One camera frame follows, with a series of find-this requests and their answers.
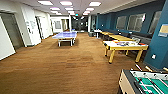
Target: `table leg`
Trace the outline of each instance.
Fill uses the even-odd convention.
[[[58,46],[59,46],[59,47],[61,46],[61,42],[60,42],[60,41],[58,41]]]
[[[107,56],[108,48],[105,48],[105,56]]]
[[[99,38],[99,34],[98,34],[98,32],[97,32],[97,39]]]
[[[126,54],[125,54],[126,56],[128,55],[128,50],[127,50],[127,52],[126,52]]]
[[[142,52],[143,52],[143,50],[139,50],[138,55],[137,55],[136,60],[135,60],[136,63],[139,62]]]
[[[73,40],[71,39],[71,46],[72,46],[72,41],[73,41]]]
[[[115,53],[115,50],[112,50],[112,53],[111,53],[111,56],[110,56],[110,60],[109,60],[109,64],[111,64],[112,61],[113,61],[114,53]]]

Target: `doorway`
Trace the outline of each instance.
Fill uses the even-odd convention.
[[[44,39],[43,32],[42,32],[42,27],[41,27],[41,23],[40,23],[40,18],[37,17],[37,16],[35,18],[36,18],[36,22],[37,22],[40,38]]]
[[[15,50],[24,47],[24,43],[15,19],[12,13],[0,13],[4,26]]]
[[[76,31],[88,31],[88,17],[76,17],[73,16],[72,20],[72,29]]]

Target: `foosball table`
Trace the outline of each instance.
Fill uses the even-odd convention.
[[[118,94],[168,94],[168,74],[122,70]]]

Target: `ceiling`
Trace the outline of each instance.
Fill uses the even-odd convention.
[[[50,10],[51,7],[60,8],[58,12],[62,13],[62,15],[69,15],[67,10],[65,10],[67,6],[61,5],[60,1],[71,1],[73,4],[72,6],[73,6],[75,13],[78,13],[81,16],[83,12],[86,10],[86,8],[95,9],[94,11],[91,11],[90,13],[91,15],[94,15],[97,13],[104,14],[108,12],[120,11],[126,8],[131,8],[134,6],[138,6],[138,5],[156,1],[156,0],[50,0],[53,3],[52,6],[41,5],[40,3],[37,2],[38,0],[10,0],[10,1],[21,2],[21,3],[27,4],[33,7],[34,9],[47,12],[50,15],[56,15],[54,13],[51,13],[51,10]],[[101,2],[101,5],[98,7],[97,6],[89,7],[89,3],[93,1]]]

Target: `wall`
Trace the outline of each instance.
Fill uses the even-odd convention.
[[[0,60],[14,53],[15,50],[0,17]]]
[[[100,30],[106,29],[106,20],[107,20],[107,14],[98,14],[96,29],[100,29]]]
[[[52,25],[53,25],[53,33],[58,33],[58,32],[63,32],[62,29],[62,21],[61,19],[69,19],[69,28],[71,31],[71,16],[55,16],[55,17],[51,17],[51,21],[52,21]],[[61,21],[61,29],[55,29],[55,25],[54,25],[54,21]]]
[[[162,24],[168,24],[168,0],[166,0],[163,7],[161,17],[155,29],[152,41],[149,46],[149,50],[146,54],[144,63],[149,66],[162,69],[163,67],[168,68],[168,37],[159,37],[159,31]]]
[[[148,30],[150,28],[150,24],[152,21],[152,18],[154,16],[154,13],[156,11],[161,11],[162,7],[164,5],[164,0],[158,0],[158,1],[154,1],[151,3],[147,3],[147,4],[143,4],[137,7],[133,7],[133,8],[129,8],[129,9],[125,9],[122,11],[119,11],[116,13],[116,17],[115,17],[115,24],[114,24],[114,30],[116,29],[116,24],[117,24],[117,18],[119,16],[127,16],[126,18],[126,25],[125,25],[125,30],[120,30],[121,32],[129,32],[127,29],[128,26],[128,20],[129,20],[129,16],[130,15],[135,15],[135,14],[143,14],[146,13],[146,18],[145,21],[142,25],[141,31],[140,33],[143,34],[148,34]]]
[[[30,6],[25,4],[20,4],[20,6],[26,23],[26,28],[31,40],[31,44],[37,45],[41,43],[41,38],[40,38],[37,22],[35,19],[34,10]]]
[[[117,18],[119,16],[127,16],[126,18],[126,25],[125,25],[125,30],[120,30],[121,32],[130,32],[127,29],[127,25],[128,25],[128,20],[129,20],[129,16],[130,15],[135,15],[135,14],[142,14],[142,13],[146,13],[146,18],[145,21],[143,23],[142,29],[140,31],[140,33],[143,34],[148,34],[148,30],[150,28],[150,24],[152,21],[152,18],[154,16],[154,13],[156,11],[161,11],[162,7],[164,5],[164,1],[165,0],[158,0],[158,1],[154,1],[152,3],[147,3],[147,4],[143,4],[137,7],[133,7],[133,8],[129,8],[129,9],[125,9],[122,11],[118,11],[118,12],[111,12],[111,13],[107,13],[107,14],[98,14],[98,25],[96,26],[96,28],[100,28],[100,29],[111,29],[111,30],[117,30],[116,29],[116,24],[117,24]]]
[[[42,31],[44,34],[44,38],[47,38],[50,35],[53,35],[49,14],[38,10],[34,10],[34,13],[35,13],[35,16],[40,17],[40,23],[42,24],[42,29],[43,29]]]

